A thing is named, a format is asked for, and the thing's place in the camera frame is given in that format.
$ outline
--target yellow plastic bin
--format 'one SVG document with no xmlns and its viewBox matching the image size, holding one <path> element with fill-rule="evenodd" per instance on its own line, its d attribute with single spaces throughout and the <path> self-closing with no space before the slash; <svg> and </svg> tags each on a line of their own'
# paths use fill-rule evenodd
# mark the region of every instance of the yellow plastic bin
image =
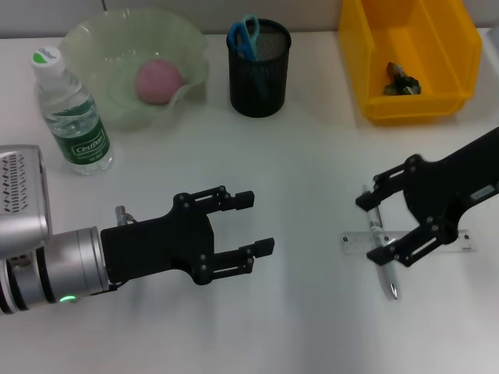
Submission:
<svg viewBox="0 0 499 374">
<path fill-rule="evenodd" d="M 482 41 L 461 0 L 343 0 L 339 35 L 368 119 L 451 115 L 473 96 Z M 383 95 L 389 62 L 419 80 L 420 95 Z"/>
</svg>

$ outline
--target bottle label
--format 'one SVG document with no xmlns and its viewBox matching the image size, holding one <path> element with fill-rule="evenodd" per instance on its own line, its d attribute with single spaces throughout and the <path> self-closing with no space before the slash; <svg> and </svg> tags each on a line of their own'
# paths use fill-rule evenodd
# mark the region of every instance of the bottle label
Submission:
<svg viewBox="0 0 499 374">
<path fill-rule="evenodd" d="M 72 164 L 93 164 L 109 150 L 109 138 L 100 118 L 95 127 L 85 135 L 76 138 L 54 137 L 62 154 Z"/>
</svg>

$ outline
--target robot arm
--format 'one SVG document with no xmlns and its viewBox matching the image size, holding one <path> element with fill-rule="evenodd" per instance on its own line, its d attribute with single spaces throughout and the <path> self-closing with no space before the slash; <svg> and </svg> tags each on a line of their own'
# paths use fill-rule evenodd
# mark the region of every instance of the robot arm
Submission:
<svg viewBox="0 0 499 374">
<path fill-rule="evenodd" d="M 269 238 L 235 251 L 214 253 L 214 235 L 207 214 L 253 206 L 255 195 L 242 192 L 232 197 L 224 186 L 173 199 L 166 216 L 101 232 L 109 280 L 112 283 L 177 269 L 198 284 L 213 279 L 251 273 L 253 257 L 269 256 Z"/>
<path fill-rule="evenodd" d="M 436 162 L 420 155 L 374 177 L 374 190 L 361 195 L 357 206 L 365 211 L 403 191 L 419 227 L 389 245 L 367 253 L 378 265 L 393 259 L 409 267 L 417 260 L 458 238 L 464 212 L 498 194 L 499 128 Z"/>
<path fill-rule="evenodd" d="M 175 196 L 170 213 L 119 226 L 51 233 L 47 184 L 37 146 L 0 146 L 0 314 L 116 291 L 138 277 L 178 269 L 196 284 L 251 273 L 269 256 L 269 238 L 214 253 L 207 214 L 253 206 L 254 194 L 231 196 L 225 187 Z"/>
</svg>

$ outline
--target white pen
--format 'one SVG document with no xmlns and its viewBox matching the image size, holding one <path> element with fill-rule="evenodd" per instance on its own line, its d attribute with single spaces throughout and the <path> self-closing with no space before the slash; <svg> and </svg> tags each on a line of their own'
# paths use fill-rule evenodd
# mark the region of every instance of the white pen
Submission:
<svg viewBox="0 0 499 374">
<path fill-rule="evenodd" d="M 365 192 L 369 192 L 369 189 L 366 185 L 363 185 L 363 193 Z M 376 208 L 367 212 L 367 219 L 369 220 L 369 229 L 373 232 L 375 246 L 382 247 L 387 245 L 387 241 L 384 240 L 383 221 L 381 220 L 380 208 L 376 206 Z M 397 300 L 400 297 L 400 293 L 397 276 L 395 274 L 395 265 L 393 262 L 390 262 L 379 267 L 383 278 L 382 281 L 384 282 L 388 294 L 391 295 L 394 300 Z"/>
</svg>

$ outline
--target ruler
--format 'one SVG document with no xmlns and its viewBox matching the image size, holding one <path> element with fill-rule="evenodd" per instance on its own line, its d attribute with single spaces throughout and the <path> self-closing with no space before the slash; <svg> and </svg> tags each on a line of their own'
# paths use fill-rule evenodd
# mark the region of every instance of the ruler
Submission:
<svg viewBox="0 0 499 374">
<path fill-rule="evenodd" d="M 390 242 L 400 239 L 410 231 L 381 231 L 378 235 L 384 235 L 384 241 Z M 342 249 L 346 255 L 365 255 L 376 248 L 373 232 L 347 231 L 342 235 Z M 478 248 L 468 230 L 459 230 L 458 239 L 449 244 L 441 245 L 432 253 L 455 253 L 476 252 Z"/>
</svg>

